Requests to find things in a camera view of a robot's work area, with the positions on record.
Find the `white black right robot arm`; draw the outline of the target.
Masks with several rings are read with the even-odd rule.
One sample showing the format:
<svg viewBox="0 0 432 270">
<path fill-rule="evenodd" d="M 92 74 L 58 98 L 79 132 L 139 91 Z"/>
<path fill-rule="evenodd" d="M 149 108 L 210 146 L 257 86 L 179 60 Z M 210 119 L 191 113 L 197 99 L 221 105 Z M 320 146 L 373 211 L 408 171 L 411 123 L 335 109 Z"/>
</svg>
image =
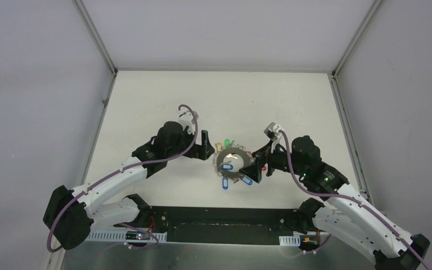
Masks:
<svg viewBox="0 0 432 270">
<path fill-rule="evenodd" d="M 291 174 L 310 199 L 296 210 L 300 231 L 319 229 L 336 237 L 366 257 L 376 269 L 417 269 L 430 266 L 424 257 L 430 241 L 422 234 L 402 229 L 370 204 L 347 177 L 321 159 L 310 136 L 284 146 L 273 138 L 252 154 L 254 161 L 239 171 L 260 182 L 275 170 Z"/>
</svg>

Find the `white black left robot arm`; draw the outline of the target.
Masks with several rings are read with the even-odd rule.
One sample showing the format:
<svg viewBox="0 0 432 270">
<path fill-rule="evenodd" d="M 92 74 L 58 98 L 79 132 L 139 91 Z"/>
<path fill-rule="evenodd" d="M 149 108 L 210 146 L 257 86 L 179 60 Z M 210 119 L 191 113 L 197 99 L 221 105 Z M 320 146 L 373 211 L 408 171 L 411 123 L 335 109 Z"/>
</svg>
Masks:
<svg viewBox="0 0 432 270">
<path fill-rule="evenodd" d="M 148 223 L 148 206 L 138 195 L 128 195 L 118 202 L 108 200 L 129 186 L 142 182 L 163 170 L 169 161 L 181 156 L 207 160 L 215 153 L 207 130 L 197 124 L 166 122 L 148 142 L 108 175 L 73 188 L 56 188 L 49 199 L 43 223 L 49 229 L 47 249 L 70 250 L 80 245 L 91 232 L 119 223 L 135 227 Z M 52 239 L 60 247 L 52 247 Z"/>
</svg>

